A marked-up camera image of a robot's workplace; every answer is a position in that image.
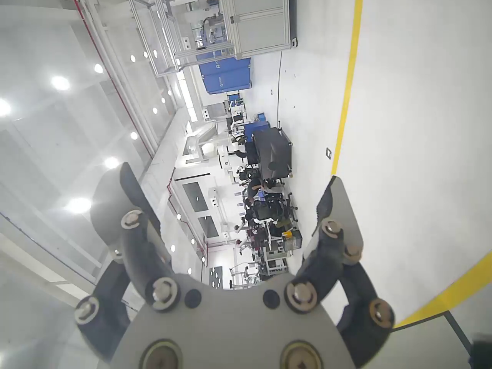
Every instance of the white floor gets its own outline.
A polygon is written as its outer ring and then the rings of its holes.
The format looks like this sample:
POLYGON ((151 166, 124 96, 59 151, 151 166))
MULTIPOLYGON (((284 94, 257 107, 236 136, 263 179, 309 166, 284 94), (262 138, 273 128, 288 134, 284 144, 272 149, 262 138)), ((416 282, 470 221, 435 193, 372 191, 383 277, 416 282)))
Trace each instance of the white floor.
MULTIPOLYGON (((492 0, 364 0, 337 174, 364 236, 362 264, 397 321, 492 248, 492 0)), ((278 112, 304 246, 330 179, 354 0, 298 0, 299 47, 253 58, 250 114, 278 112)), ((296 269, 299 260, 292 263, 296 269)), ((325 302, 334 320, 345 300, 325 302)))

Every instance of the ceiling light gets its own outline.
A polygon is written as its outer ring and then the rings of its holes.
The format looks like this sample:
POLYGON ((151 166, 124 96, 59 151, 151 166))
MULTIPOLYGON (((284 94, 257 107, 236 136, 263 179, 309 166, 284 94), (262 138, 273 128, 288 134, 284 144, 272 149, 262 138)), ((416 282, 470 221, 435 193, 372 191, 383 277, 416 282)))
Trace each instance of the ceiling light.
POLYGON ((81 214, 89 211, 91 208, 91 200, 87 198, 72 198, 66 206, 68 211, 71 211, 74 214, 81 214))
POLYGON ((10 104, 0 98, 0 116, 10 114, 10 104))
POLYGON ((51 79, 51 84, 57 90, 68 90, 70 88, 70 83, 65 77, 55 76, 51 79))
POLYGON ((118 167, 119 164, 120 164, 120 161, 118 159, 116 159, 116 158, 107 158, 104 161, 104 165, 108 169, 114 169, 115 167, 118 167))

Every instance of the person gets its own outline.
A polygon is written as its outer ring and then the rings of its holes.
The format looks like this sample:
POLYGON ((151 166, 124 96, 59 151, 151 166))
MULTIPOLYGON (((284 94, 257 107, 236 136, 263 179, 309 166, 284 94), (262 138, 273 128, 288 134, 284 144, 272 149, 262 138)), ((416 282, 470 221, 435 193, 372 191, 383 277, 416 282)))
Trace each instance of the person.
POLYGON ((248 229, 251 229, 251 227, 246 226, 246 219, 244 217, 241 218, 241 221, 242 221, 241 226, 239 226, 239 225, 234 226, 234 232, 236 234, 239 234, 239 231, 246 231, 248 229))
POLYGON ((263 186, 262 181, 257 177, 253 177, 251 181, 248 183, 248 197, 249 198, 255 197, 255 195, 257 195, 258 193, 258 190, 260 190, 262 186, 263 186))

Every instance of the bolt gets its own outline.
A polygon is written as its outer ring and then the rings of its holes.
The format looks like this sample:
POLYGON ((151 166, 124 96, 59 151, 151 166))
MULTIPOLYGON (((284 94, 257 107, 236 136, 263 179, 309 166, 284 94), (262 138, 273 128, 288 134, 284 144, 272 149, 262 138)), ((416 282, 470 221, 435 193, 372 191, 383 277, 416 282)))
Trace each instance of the bolt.
POLYGON ((75 321, 78 324, 87 324, 93 320, 98 311, 99 301, 91 296, 75 310, 75 321))
POLYGON ((308 313, 318 303, 318 296, 314 286, 308 281, 306 283, 288 283, 285 286, 285 300, 288 306, 296 313, 308 313))
POLYGON ((151 349, 142 365, 143 369, 177 369, 178 367, 178 355, 169 346, 158 346, 151 349))
POLYGON ((154 283, 153 284, 154 291, 152 293, 152 297, 155 301, 165 303, 171 297, 171 286, 169 283, 154 283))
POLYGON ((165 311, 177 302, 178 284, 172 278, 159 278, 153 283, 152 307, 157 311, 165 311))
POLYGON ((321 369, 322 367, 318 352, 306 342, 293 342, 282 352, 282 369, 321 369))
POLYGON ((294 349, 287 359, 288 369, 316 369, 316 359, 307 349, 294 349))
POLYGON ((77 314, 77 316, 81 320, 85 320, 91 315, 91 312, 93 312, 93 309, 94 309, 94 306, 89 301, 86 301, 86 302, 83 302, 78 309, 76 309, 75 314, 77 314))
POLYGON ((369 314, 372 320, 382 328, 392 328, 394 323, 394 314, 391 306, 381 299, 374 299, 369 304, 369 314))
POLYGON ((138 215, 137 214, 128 214, 126 217, 125 217, 125 224, 126 225, 132 225, 134 223, 136 223, 138 221, 138 215))
POLYGON ((321 228, 326 235, 334 239, 339 237, 338 234, 341 231, 341 225, 336 221, 330 220, 329 218, 323 219, 321 222, 321 228))
POLYGON ((294 297, 300 303, 307 303, 311 300, 312 294, 304 283, 298 283, 294 286, 294 297))
POLYGON ((125 229, 132 229, 138 227, 138 216, 142 214, 142 211, 139 209, 133 209, 126 213, 121 219, 121 226, 125 229))

